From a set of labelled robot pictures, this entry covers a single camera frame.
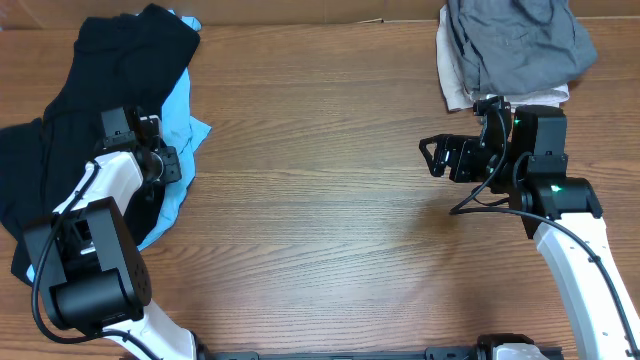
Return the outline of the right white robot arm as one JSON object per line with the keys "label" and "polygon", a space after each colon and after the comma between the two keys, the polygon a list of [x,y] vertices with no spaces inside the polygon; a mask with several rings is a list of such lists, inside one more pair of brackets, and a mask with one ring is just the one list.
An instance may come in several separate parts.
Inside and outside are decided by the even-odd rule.
{"label": "right white robot arm", "polygon": [[611,254],[603,209],[584,178],[567,174],[562,109],[501,97],[473,106],[477,136],[439,134],[418,148],[434,177],[474,183],[451,214],[521,218],[549,267],[583,359],[636,359],[639,316]]}

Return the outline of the black t-shirt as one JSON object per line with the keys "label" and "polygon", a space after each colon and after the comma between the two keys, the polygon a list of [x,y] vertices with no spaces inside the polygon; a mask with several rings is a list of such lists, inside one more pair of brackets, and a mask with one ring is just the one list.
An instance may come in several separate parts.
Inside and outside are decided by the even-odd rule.
{"label": "black t-shirt", "polygon": [[68,78],[44,115],[1,131],[1,223],[17,245],[11,265],[21,282],[32,263],[23,230],[63,202],[105,137],[101,114],[123,106],[159,115],[200,42],[168,10],[150,4],[139,15],[90,17],[74,43]]}

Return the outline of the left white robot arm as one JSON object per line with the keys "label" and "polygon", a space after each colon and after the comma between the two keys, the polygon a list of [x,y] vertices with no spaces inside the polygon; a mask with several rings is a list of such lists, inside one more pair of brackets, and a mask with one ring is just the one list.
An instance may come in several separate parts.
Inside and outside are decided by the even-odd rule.
{"label": "left white robot arm", "polygon": [[208,348],[152,299],[149,272],[123,214],[146,183],[180,179],[172,147],[90,160],[69,197],[25,231],[35,271],[31,309],[60,344],[106,338],[138,359],[208,359]]}

